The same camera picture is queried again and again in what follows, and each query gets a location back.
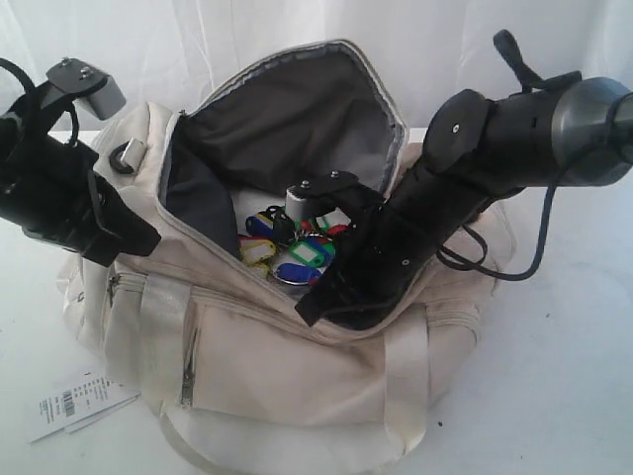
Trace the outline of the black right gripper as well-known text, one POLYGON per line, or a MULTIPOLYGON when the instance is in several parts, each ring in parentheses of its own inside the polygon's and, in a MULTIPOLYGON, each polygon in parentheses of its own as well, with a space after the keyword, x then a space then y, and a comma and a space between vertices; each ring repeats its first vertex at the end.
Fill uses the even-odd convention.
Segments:
POLYGON ((421 166, 408 170, 367 239, 346 262, 336 257, 295 307, 313 327, 327 320, 365 331, 381 323, 411 290, 415 273, 475 212, 475 188, 421 166))

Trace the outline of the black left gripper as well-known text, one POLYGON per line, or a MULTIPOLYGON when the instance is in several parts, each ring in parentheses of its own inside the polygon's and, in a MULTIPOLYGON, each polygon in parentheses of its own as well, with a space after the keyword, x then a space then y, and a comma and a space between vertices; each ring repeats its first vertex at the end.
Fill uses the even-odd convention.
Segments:
POLYGON ((1 218, 25 235, 79 253, 102 266, 121 254, 150 256, 159 232, 93 170, 84 142, 1 135, 1 218))

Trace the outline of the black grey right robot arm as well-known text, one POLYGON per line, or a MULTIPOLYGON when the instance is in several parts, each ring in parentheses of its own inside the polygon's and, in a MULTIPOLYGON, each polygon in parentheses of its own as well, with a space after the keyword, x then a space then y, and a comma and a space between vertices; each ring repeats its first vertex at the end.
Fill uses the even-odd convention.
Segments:
POLYGON ((464 90, 436 112, 419 158, 388 198, 338 170, 288 190, 292 218, 339 210, 350 221, 297 312, 308 325, 372 328, 432 258, 491 274, 446 243, 493 203, 533 187, 553 196, 561 187, 608 186, 631 167, 632 94, 615 80, 529 86, 497 101, 464 90))

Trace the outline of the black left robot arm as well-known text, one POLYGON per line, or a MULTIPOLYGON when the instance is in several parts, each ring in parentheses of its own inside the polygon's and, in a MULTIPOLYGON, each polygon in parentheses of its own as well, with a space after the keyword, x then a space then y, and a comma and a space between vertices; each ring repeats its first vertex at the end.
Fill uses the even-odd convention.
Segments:
POLYGON ((97 152, 79 137, 77 103, 107 120, 126 104, 112 75, 66 57, 37 85, 2 59, 24 93, 1 117, 1 217, 28 237, 100 264, 150 255, 159 232, 99 174, 97 152))

